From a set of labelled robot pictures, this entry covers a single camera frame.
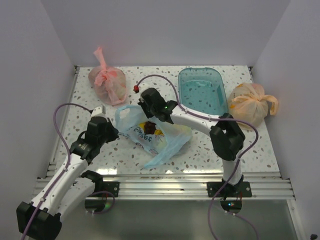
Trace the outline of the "light blue printed plastic bag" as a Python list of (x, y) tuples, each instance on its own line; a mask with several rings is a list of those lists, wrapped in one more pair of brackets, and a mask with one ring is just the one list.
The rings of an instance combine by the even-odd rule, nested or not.
[[(162, 122), (156, 117), (147, 118), (138, 105), (119, 107), (114, 115), (115, 128), (119, 133), (142, 147), (153, 158), (144, 164), (145, 169), (167, 163), (173, 156), (185, 150), (185, 144), (192, 138), (190, 127)], [(145, 134), (144, 123), (156, 124), (155, 134)]]

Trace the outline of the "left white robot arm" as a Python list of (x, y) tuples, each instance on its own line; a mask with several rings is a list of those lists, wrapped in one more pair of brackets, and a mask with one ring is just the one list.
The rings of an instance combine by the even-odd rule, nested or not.
[(56, 239), (63, 220), (86, 197), (115, 200), (113, 189), (104, 185), (102, 175), (87, 168), (102, 146), (117, 138), (118, 130), (109, 118), (90, 119), (87, 129), (71, 145), (65, 161), (49, 183), (29, 203), (23, 201), (17, 207), (22, 239)]

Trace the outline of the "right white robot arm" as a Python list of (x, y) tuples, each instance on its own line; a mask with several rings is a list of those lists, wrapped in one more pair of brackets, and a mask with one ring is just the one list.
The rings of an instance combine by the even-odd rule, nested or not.
[(235, 196), (241, 190), (243, 174), (238, 159), (246, 137), (233, 117), (227, 113), (204, 116), (188, 112), (177, 101), (165, 101), (153, 87), (141, 89), (139, 94), (138, 104), (147, 118), (155, 117), (161, 122), (186, 126), (210, 137), (215, 154), (222, 159), (223, 192)]

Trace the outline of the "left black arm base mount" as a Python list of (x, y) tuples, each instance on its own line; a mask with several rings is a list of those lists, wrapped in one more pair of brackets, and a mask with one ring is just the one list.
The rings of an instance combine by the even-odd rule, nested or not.
[(93, 191), (87, 196), (84, 207), (93, 215), (105, 214), (115, 205), (119, 195), (120, 183), (118, 181), (104, 181), (104, 177), (92, 170), (87, 170), (80, 175), (93, 183)]

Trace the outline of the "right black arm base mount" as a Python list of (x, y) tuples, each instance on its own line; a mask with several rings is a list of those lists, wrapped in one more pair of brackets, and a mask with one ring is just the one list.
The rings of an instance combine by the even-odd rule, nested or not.
[(221, 207), (230, 213), (238, 214), (243, 206), (243, 198), (253, 196), (250, 183), (242, 181), (236, 185), (227, 184), (217, 195)]

